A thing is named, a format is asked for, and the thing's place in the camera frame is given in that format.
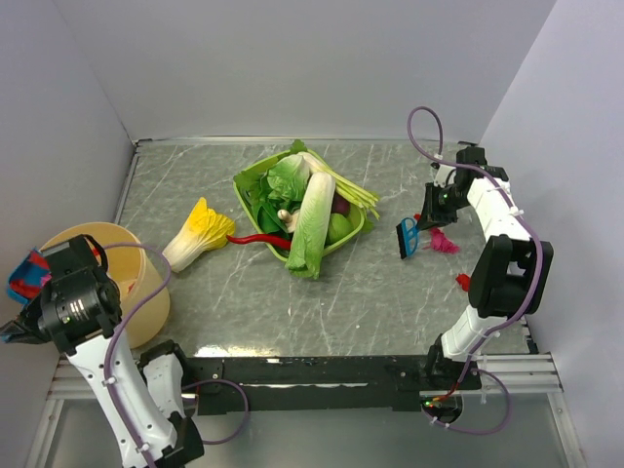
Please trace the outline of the blue hand brush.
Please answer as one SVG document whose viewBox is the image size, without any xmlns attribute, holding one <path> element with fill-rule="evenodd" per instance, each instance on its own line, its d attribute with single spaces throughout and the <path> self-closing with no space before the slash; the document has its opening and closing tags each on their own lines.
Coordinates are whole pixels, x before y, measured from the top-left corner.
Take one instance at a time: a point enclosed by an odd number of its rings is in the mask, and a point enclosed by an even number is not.
<svg viewBox="0 0 624 468">
<path fill-rule="evenodd" d="M 396 233 L 399 243 L 400 259 L 406 259 L 414 255 L 419 243 L 419 231 L 416 219 L 413 216 L 403 218 L 396 225 Z"/>
</svg>

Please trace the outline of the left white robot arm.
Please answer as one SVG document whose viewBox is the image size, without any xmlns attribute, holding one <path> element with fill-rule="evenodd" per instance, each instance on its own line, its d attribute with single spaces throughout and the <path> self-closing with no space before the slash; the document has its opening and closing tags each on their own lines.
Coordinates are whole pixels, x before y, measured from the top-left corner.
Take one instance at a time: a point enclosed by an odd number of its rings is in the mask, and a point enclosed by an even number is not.
<svg viewBox="0 0 624 468">
<path fill-rule="evenodd" d="M 125 467 L 183 467 L 205 453 L 182 390 L 193 377 L 168 341 L 133 358 L 118 286 L 105 248 L 80 234 L 39 253 L 48 279 L 1 328 L 4 343 L 53 343 L 93 391 Z"/>
</svg>

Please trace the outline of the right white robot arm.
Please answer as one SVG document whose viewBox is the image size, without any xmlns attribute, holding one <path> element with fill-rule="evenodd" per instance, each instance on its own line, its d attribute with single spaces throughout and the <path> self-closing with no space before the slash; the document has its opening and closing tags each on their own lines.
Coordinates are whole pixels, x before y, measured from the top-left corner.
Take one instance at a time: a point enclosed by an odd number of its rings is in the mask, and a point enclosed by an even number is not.
<svg viewBox="0 0 624 468">
<path fill-rule="evenodd" d="M 485 246 L 471 274 L 468 304 L 430 347 L 424 372 L 434 388 L 457 389 L 494 335 L 539 307 L 554 249 L 541 241 L 515 204 L 506 171 L 488 164 L 482 147 L 459 150 L 454 162 L 431 156 L 437 173 L 425 186 L 419 231 L 457 222 L 470 207 Z"/>
</svg>

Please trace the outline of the pink paper scrap upper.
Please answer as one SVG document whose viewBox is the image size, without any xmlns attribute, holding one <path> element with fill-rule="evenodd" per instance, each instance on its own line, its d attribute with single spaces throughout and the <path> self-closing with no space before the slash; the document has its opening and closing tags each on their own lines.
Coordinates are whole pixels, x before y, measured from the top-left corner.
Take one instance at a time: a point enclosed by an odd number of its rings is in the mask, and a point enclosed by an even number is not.
<svg viewBox="0 0 624 468">
<path fill-rule="evenodd" d="M 430 241 L 426 249 L 442 254 L 458 254 L 460 252 L 460 247 L 451 241 L 440 228 L 431 228 L 429 235 Z"/>
</svg>

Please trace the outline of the green onion stalks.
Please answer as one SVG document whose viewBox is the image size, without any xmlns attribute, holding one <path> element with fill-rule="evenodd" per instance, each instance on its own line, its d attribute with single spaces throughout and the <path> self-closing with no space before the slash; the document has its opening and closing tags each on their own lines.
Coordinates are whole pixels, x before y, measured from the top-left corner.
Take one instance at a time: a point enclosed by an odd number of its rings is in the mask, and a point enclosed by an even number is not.
<svg viewBox="0 0 624 468">
<path fill-rule="evenodd" d="M 376 220 L 380 219 L 376 210 L 376 204 L 380 198 L 376 194 L 338 174 L 324 160 L 310 152 L 301 151 L 297 155 L 303 158 L 312 174 L 326 173 L 332 176 L 335 190 L 342 198 L 360 209 L 371 212 Z"/>
</svg>

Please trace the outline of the green round fruit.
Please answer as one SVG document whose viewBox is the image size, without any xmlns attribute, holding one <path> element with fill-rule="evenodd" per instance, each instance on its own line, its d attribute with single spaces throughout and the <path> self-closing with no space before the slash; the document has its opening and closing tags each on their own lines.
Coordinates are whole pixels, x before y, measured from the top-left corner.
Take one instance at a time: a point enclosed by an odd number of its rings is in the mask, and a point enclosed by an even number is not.
<svg viewBox="0 0 624 468">
<path fill-rule="evenodd" d="M 352 224 L 343 214 L 332 213 L 328 225 L 326 244 L 333 245 L 340 242 L 352 232 Z"/>
</svg>

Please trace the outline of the purple onion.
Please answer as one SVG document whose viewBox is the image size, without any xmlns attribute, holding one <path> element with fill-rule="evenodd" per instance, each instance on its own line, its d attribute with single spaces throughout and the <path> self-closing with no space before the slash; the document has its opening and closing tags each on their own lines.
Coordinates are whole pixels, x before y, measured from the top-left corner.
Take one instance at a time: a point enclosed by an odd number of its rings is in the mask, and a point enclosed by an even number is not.
<svg viewBox="0 0 624 468">
<path fill-rule="evenodd" d="M 344 199 L 339 194 L 335 193 L 333 195 L 332 204 L 331 204 L 331 212 L 333 214 L 340 214 L 344 216 L 348 216 L 350 213 L 351 204 Z"/>
</svg>

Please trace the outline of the beige plastic bucket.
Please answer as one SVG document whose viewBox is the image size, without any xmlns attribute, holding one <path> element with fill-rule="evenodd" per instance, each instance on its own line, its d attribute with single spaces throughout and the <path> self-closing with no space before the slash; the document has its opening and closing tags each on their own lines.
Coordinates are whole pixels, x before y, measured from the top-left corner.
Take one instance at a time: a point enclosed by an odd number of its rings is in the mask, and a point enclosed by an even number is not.
<svg viewBox="0 0 624 468">
<path fill-rule="evenodd" d="M 90 222 L 68 228 L 42 246 L 47 249 L 79 234 L 93 236 L 104 246 L 117 243 L 138 244 L 139 239 L 126 228 L 110 222 Z M 163 279 L 148 257 L 148 252 L 137 247 L 118 247 L 106 252 L 109 276 L 121 293 L 121 307 L 126 316 L 142 299 L 162 285 Z M 170 295 L 160 291 L 144 304 L 126 326 L 132 349 L 138 349 L 154 338 L 165 325 L 170 312 Z"/>
</svg>

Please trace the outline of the long green white cabbage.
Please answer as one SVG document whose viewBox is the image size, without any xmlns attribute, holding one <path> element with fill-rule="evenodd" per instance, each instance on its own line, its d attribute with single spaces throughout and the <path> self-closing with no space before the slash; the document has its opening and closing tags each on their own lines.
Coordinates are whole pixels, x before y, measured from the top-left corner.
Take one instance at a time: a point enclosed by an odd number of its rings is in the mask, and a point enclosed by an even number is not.
<svg viewBox="0 0 624 468">
<path fill-rule="evenodd" d="M 309 179 L 286 262 L 296 277 L 320 277 L 334 190 L 334 179 L 328 173 L 315 173 Z"/>
</svg>

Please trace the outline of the green plastic basket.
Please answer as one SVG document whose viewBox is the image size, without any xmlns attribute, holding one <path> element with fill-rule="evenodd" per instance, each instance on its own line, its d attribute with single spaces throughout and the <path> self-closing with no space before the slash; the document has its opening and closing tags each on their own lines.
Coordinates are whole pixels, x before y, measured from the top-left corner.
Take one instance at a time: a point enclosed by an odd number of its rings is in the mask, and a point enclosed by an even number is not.
<svg viewBox="0 0 624 468">
<path fill-rule="evenodd" d="M 264 215 L 259 211 L 260 209 L 256 209 L 255 197 L 253 196 L 254 187 L 258 185 L 261 180 L 266 176 L 267 172 L 279 163 L 282 159 L 290 156 L 291 154 L 295 154 L 296 152 L 305 151 L 309 153 L 316 161 L 319 162 L 324 168 L 328 169 L 330 166 L 325 162 L 325 160 L 317 154 L 313 150 L 308 150 L 301 140 L 296 140 L 292 147 L 286 151 L 278 152 L 272 156 L 261 159 L 249 167 L 242 170 L 240 173 L 234 176 L 233 187 L 235 193 L 239 199 L 241 206 L 248 219 L 250 220 L 253 228 L 257 236 L 265 236 L 266 234 L 271 235 L 273 237 L 280 237 L 285 239 L 286 241 L 290 241 L 292 238 L 291 234 L 287 234 L 282 229 L 275 228 L 273 231 L 266 233 L 263 230 L 263 227 L 269 226 L 278 226 L 278 217 L 277 217 L 277 209 L 272 209 L 267 212 L 267 217 L 271 219 L 270 222 L 265 222 Z M 346 189 L 345 183 L 347 179 L 340 179 L 336 184 L 337 193 L 343 196 L 345 193 L 349 194 L 349 190 Z M 350 223 L 350 230 L 345 232 L 344 236 L 340 239 L 337 239 L 334 243 L 326 242 L 326 246 L 323 252 L 323 256 L 331 254 L 336 251 L 352 238 L 354 238 L 358 233 L 360 233 L 365 224 L 368 222 L 367 220 L 367 210 L 366 207 L 368 205 L 364 205 L 363 207 L 358 206 L 357 204 L 352 204 L 351 202 L 355 200 L 353 196 L 350 194 L 345 198 L 347 202 L 350 203 L 350 208 L 348 210 L 344 210 L 344 217 Z"/>
</svg>

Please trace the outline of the beige mushroom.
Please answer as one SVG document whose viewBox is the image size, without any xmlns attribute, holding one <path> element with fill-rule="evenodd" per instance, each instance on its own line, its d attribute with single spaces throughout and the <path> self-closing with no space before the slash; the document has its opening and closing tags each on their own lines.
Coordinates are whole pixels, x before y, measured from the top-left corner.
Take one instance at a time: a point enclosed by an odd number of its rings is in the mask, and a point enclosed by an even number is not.
<svg viewBox="0 0 624 468">
<path fill-rule="evenodd" d="M 294 233 L 298 221 L 299 210 L 289 212 L 288 210 L 281 209 L 277 212 L 277 217 L 286 226 L 288 233 Z"/>
</svg>

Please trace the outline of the green leafy lettuce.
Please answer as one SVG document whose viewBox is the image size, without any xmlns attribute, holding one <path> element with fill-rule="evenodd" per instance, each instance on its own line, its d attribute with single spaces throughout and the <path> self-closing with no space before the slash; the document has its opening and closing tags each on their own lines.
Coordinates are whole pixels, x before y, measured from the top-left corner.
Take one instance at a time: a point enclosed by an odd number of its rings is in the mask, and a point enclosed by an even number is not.
<svg viewBox="0 0 624 468">
<path fill-rule="evenodd" d="M 288 233 L 278 211 L 286 210 L 292 214 L 301 205 L 311 175 L 308 164 L 300 155 L 306 150 L 304 143 L 296 139 L 283 155 L 273 157 L 259 169 L 243 170 L 234 176 L 234 182 L 262 232 Z"/>
</svg>

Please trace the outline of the red chili pepper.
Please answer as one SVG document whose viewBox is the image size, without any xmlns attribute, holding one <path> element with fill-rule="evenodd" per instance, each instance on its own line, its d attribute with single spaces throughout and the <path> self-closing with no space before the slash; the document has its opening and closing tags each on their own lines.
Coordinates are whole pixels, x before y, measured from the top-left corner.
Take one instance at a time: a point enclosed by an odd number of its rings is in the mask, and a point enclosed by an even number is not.
<svg viewBox="0 0 624 468">
<path fill-rule="evenodd" d="M 231 235 L 226 236 L 226 240 L 230 243 L 237 245 L 247 245 L 251 243 L 264 243 L 275 248 L 289 251 L 291 249 L 292 242 L 288 239 L 281 238 L 270 234 L 253 234 L 245 237 L 234 237 Z"/>
</svg>

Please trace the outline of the yellow napa cabbage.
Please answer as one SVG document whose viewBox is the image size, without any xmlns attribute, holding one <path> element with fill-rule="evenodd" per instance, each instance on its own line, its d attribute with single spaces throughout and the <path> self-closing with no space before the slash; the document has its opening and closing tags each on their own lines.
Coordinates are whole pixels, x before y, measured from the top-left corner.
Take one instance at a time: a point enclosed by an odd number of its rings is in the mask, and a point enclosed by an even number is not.
<svg viewBox="0 0 624 468">
<path fill-rule="evenodd" d="M 223 248 L 235 234 L 235 221 L 210 208 L 201 197 L 178 233 L 163 249 L 163 256 L 175 273 L 193 263 L 204 252 Z"/>
</svg>

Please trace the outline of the black base frame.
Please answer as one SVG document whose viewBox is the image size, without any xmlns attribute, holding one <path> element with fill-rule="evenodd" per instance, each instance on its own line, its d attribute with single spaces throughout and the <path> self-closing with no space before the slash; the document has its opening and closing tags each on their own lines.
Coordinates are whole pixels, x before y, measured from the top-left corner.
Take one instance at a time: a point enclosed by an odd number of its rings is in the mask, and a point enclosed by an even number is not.
<svg viewBox="0 0 624 468">
<path fill-rule="evenodd" d="M 181 359 L 200 415 L 269 410 L 419 411 L 447 393 L 463 365 L 424 355 Z"/>
</svg>

